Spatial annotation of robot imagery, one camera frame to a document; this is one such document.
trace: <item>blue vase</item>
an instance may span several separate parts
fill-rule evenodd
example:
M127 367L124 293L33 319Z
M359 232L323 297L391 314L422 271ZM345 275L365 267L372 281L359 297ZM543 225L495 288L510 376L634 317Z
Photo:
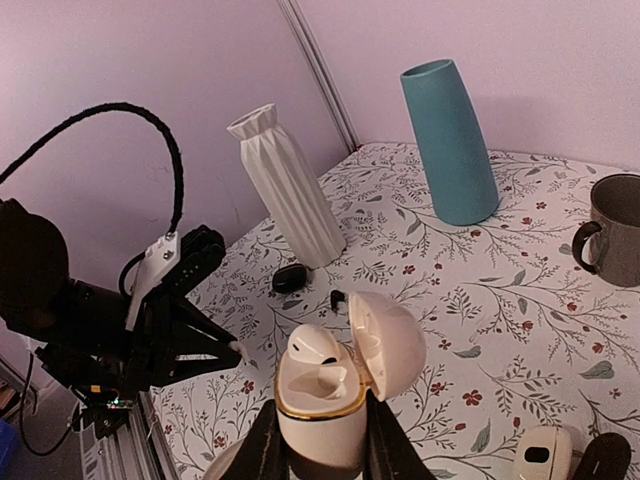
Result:
M453 60L400 77L436 215L472 225L498 207L498 189L473 105Z

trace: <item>floral pattern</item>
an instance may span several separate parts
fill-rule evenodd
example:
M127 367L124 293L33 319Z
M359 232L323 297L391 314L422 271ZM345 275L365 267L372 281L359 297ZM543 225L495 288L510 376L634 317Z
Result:
M419 320L427 365L389 401L437 478L510 478L520 436L566 425L581 448L619 432L640 447L640 289L579 268L571 239L589 217L589 190L612 167L490 152L498 211L471 227L434 212L417 148L375 143L321 177L348 248L300 292L277 295L271 276L295 261L270 220L229 248L190 300L236 335L255 365L153 391L183 479L246 434L273 396L277 363L301 323L329 328L351 348L347 309L331 290L372 290ZM628 479L640 480L640 457Z

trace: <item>white vase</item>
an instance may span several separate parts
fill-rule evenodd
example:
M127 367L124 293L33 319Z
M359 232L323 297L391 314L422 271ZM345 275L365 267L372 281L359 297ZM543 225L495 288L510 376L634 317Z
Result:
M298 261L324 267L347 245L320 184L295 139L277 121L275 104L233 122L242 163Z

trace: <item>container lid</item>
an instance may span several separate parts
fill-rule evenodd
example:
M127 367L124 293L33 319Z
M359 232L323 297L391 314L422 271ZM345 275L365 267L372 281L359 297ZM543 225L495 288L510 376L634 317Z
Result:
M407 391L427 360L420 324L395 300L374 292L349 296L349 321L358 359L379 401Z

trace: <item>wire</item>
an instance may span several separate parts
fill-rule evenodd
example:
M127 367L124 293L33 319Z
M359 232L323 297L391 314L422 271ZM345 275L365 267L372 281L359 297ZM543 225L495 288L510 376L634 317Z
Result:
M27 441L27 436L24 431L24 409L26 405L27 392L29 391L29 386L31 385L32 374L33 374L33 354L29 356L29 368L27 369L27 380L25 381L24 390L22 391L22 396L20 397L20 413L19 413L19 422L18 422L20 426L20 437L22 438L22 443L24 443L25 448L30 453L32 453L37 457L47 457L62 446L64 441L67 439L67 437L73 430L73 425L69 424L69 426L65 430L60 440L58 440L56 444L53 447L51 447L49 450L46 450L44 452L38 452L37 450L34 450L31 447L31 445L29 445L29 442Z
M11 163L4 170L4 172L0 174L0 185L4 183L4 181L9 178L11 174L13 174L18 168L24 165L24 163L29 160L29 158L35 155L38 150L44 147L47 142L49 142L59 133L80 122L81 120L84 120L85 118L92 117L99 113L114 111L129 112L144 118L158 129L158 131L164 137L165 142L167 143L167 148L169 149L169 153L171 154L171 166L173 167L174 183L173 214L171 216L171 222L169 223L169 230L167 231L167 233L174 233L178 228L180 219L182 218L182 208L184 204L184 170L182 168L182 157L180 154L180 149L178 148L178 144L176 143L176 140L171 134L171 130L166 123L160 120L160 118L151 113L149 110L138 107L136 105L132 105L130 103L105 103L102 105L97 105L95 107L87 108L86 110L83 110L82 112L69 117L60 125L51 129L47 134L45 134L33 145L31 145L31 147L29 147L29 149L25 153L23 153L17 160ZM120 272L120 277L118 278L118 289L125 298L130 298L129 292L127 292L125 288L127 274L143 258L144 252L139 253L134 258L132 258L122 269L122 272Z

